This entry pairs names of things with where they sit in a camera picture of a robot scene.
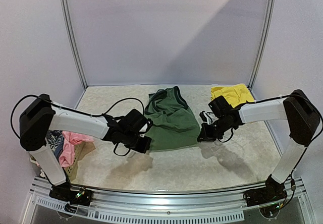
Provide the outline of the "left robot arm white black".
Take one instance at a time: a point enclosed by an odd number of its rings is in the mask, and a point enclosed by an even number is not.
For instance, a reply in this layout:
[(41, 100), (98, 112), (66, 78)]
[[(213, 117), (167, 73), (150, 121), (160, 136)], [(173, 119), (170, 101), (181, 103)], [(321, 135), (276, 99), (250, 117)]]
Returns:
[(29, 152), (44, 171), (55, 192), (65, 201), (75, 197), (75, 190), (67, 184), (69, 179), (46, 143), (48, 131), (68, 131), (91, 136), (114, 145), (145, 153), (151, 144), (146, 133), (152, 120), (132, 109), (125, 116), (91, 115), (52, 101), (47, 94), (34, 96), (34, 101), (19, 117), (20, 145)]

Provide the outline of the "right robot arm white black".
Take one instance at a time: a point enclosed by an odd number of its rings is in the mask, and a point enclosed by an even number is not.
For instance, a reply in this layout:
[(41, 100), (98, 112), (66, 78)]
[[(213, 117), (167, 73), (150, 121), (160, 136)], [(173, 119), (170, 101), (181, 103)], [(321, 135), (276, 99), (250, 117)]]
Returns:
[(322, 133), (322, 115), (300, 89), (289, 95), (245, 102), (232, 107), (223, 96), (208, 104), (214, 119), (203, 111), (198, 142), (222, 140), (226, 131), (253, 122), (286, 120), (289, 126), (288, 146), (270, 175), (270, 179), (282, 184), (299, 164), (306, 149)]

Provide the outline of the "aluminium front rail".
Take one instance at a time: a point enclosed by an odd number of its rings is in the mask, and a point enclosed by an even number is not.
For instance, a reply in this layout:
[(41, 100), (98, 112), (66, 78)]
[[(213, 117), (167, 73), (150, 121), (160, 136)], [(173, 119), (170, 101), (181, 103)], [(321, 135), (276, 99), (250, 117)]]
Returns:
[(305, 186), (286, 183), (288, 204), (278, 211), (248, 206), (243, 193), (263, 182), (206, 191), (122, 191), (92, 188), (89, 206), (74, 213), (49, 196), (50, 183), (36, 177), (22, 223), (315, 223)]

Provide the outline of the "dark blue garment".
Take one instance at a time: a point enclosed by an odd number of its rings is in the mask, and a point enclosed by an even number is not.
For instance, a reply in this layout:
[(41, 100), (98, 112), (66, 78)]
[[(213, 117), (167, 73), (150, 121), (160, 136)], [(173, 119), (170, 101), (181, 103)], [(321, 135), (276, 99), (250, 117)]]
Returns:
[(49, 144), (56, 159), (59, 159), (63, 152), (64, 136), (62, 131), (48, 131), (46, 134), (46, 143)]

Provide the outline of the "pink garment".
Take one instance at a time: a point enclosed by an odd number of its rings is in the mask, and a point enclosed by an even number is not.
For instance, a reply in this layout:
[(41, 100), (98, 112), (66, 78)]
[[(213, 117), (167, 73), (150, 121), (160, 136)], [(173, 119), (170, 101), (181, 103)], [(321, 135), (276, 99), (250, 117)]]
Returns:
[(83, 142), (93, 143), (94, 139), (91, 136), (62, 131), (64, 138), (63, 151), (59, 156), (60, 166), (63, 168), (70, 167), (74, 163), (75, 146)]

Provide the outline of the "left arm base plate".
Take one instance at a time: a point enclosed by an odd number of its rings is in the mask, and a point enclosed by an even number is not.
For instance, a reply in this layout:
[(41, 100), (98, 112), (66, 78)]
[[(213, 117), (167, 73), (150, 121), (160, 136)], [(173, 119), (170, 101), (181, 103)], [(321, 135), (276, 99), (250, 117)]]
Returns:
[(69, 202), (71, 205), (89, 206), (93, 191), (84, 187), (74, 188), (70, 183), (52, 185), (49, 196), (53, 199)]

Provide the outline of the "yellow shorts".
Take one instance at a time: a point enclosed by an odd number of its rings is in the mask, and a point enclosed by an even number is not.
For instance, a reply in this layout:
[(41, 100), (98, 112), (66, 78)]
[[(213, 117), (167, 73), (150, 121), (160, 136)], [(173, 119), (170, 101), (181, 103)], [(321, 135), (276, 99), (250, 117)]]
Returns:
[(219, 96), (223, 96), (232, 107), (236, 107), (242, 103), (255, 101), (250, 90), (243, 83), (233, 86), (212, 87), (211, 100), (214, 100)]

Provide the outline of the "olive green garment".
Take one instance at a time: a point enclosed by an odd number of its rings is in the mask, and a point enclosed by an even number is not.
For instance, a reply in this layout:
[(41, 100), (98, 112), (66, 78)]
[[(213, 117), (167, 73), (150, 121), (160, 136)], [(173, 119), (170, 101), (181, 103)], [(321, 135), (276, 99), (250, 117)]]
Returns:
[(178, 86), (150, 94), (144, 113), (153, 121), (146, 133), (152, 139), (149, 151), (178, 150), (197, 144), (200, 126)]

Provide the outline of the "beige plastic laundry basket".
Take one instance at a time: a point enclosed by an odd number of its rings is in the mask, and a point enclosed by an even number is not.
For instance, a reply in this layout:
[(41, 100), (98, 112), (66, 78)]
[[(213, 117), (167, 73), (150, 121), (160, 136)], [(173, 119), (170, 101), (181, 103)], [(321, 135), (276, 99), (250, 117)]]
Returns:
[(78, 171), (78, 161), (82, 160), (85, 157), (85, 155), (89, 154), (95, 149), (96, 149), (95, 145), (92, 142), (83, 142), (74, 147), (74, 150), (75, 150), (74, 162), (71, 166), (64, 168), (70, 181), (73, 181), (76, 179), (77, 171)]

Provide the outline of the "right aluminium frame post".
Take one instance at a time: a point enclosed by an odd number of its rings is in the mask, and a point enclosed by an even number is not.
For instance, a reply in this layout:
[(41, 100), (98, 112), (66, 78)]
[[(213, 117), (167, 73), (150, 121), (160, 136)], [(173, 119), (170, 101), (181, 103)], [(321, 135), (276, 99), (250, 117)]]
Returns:
[(275, 0), (267, 0), (264, 21), (263, 21), (263, 26), (262, 26), (262, 31), (261, 31), (261, 37), (260, 37), (260, 43), (259, 43), (259, 46), (257, 49), (255, 63), (254, 63), (254, 66), (253, 66), (253, 69), (252, 69), (252, 72), (250, 75), (250, 79), (248, 81), (248, 88), (250, 91), (252, 91), (252, 89), (255, 86), (256, 78), (257, 78), (257, 75), (259, 72), (261, 60), (262, 60), (263, 53), (265, 50), (266, 41), (268, 38), (268, 33), (270, 30), (274, 5), (275, 5)]

